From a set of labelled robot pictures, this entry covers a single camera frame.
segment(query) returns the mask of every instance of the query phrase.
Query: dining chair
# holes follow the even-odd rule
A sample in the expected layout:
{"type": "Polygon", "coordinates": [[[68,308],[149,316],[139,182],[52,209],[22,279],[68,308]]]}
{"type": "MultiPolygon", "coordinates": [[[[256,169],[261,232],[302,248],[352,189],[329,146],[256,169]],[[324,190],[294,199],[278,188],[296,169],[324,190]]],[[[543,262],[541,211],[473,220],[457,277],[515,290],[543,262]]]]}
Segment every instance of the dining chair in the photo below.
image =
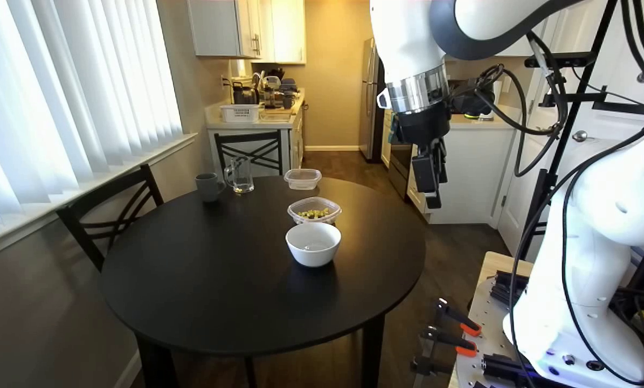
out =
{"type": "Polygon", "coordinates": [[[219,162],[221,163],[221,171],[226,168],[226,160],[224,156],[238,157],[245,156],[250,158],[252,164],[262,165],[268,169],[278,170],[279,175],[283,175],[283,157],[281,148],[281,131],[275,130],[272,132],[252,133],[248,135],[214,135],[216,141],[216,150],[219,154],[219,162]],[[257,147],[252,151],[240,150],[228,144],[236,143],[249,143],[249,142],[262,142],[267,141],[264,145],[257,147]],[[277,150],[278,159],[274,160],[268,155],[277,150]]]}
{"type": "Polygon", "coordinates": [[[113,246],[115,238],[127,230],[130,224],[139,219],[137,214],[140,213],[140,209],[147,203],[150,197],[154,199],[156,206],[164,204],[164,199],[161,197],[159,186],[157,186],[156,180],[154,180],[154,175],[152,175],[149,165],[143,164],[140,165],[137,171],[125,174],[88,192],[76,199],[73,203],[56,210],[56,213],[80,247],[82,247],[82,250],[90,258],[94,267],[101,272],[105,255],[94,241],[108,239],[108,253],[113,246]],[[115,221],[103,221],[102,223],[82,222],[82,218],[92,209],[108,199],[117,196],[120,192],[138,184],[140,184],[140,187],[130,198],[115,221]]]}

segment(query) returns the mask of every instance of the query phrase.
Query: green food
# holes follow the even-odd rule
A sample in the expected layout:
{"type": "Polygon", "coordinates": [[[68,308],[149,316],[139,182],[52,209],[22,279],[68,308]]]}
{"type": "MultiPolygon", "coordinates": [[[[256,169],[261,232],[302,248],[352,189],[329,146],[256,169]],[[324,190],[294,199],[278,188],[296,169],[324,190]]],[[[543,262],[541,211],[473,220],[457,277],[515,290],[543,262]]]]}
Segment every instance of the green food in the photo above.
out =
{"type": "Polygon", "coordinates": [[[299,211],[297,212],[298,216],[307,218],[307,219],[317,219],[329,215],[329,208],[324,208],[324,210],[309,210],[309,211],[299,211]]]}

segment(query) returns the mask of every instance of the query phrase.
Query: round table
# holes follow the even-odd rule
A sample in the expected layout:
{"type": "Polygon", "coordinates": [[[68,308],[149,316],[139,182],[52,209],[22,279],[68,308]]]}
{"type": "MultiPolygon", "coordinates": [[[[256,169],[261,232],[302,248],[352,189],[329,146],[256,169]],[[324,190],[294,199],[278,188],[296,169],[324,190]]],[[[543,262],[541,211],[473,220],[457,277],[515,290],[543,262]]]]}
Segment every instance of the round table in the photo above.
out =
{"type": "Polygon", "coordinates": [[[282,177],[204,204],[196,191],[145,214],[105,259],[101,289],[132,329],[147,386],[175,386],[168,349],[217,356],[281,353],[363,328],[363,386],[376,386],[384,314],[423,271],[417,214],[380,192],[324,178],[295,191],[282,177]],[[320,268],[295,262],[285,241],[288,206],[320,196],[341,206],[342,240],[320,268]]]}

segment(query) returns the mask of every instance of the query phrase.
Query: stainless steel refrigerator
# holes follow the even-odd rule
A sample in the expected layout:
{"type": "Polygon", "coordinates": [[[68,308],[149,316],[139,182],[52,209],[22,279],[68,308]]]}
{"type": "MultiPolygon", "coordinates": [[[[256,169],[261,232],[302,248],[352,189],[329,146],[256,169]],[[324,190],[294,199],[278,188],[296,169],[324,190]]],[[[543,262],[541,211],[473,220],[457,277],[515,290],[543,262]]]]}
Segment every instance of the stainless steel refrigerator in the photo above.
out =
{"type": "Polygon", "coordinates": [[[363,87],[361,88],[361,130],[359,145],[367,162],[382,161],[382,129],[384,109],[377,106],[377,94],[384,90],[384,66],[374,38],[367,39],[363,48],[363,87]]]}

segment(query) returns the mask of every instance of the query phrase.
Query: vertical blinds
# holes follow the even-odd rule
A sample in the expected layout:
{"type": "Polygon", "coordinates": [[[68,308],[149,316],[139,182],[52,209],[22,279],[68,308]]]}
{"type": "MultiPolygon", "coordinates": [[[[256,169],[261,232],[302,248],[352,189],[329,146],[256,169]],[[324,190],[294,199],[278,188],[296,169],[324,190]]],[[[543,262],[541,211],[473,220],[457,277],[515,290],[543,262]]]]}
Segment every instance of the vertical blinds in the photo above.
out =
{"type": "Polygon", "coordinates": [[[0,224],[181,134],[156,0],[0,0],[0,224]]]}

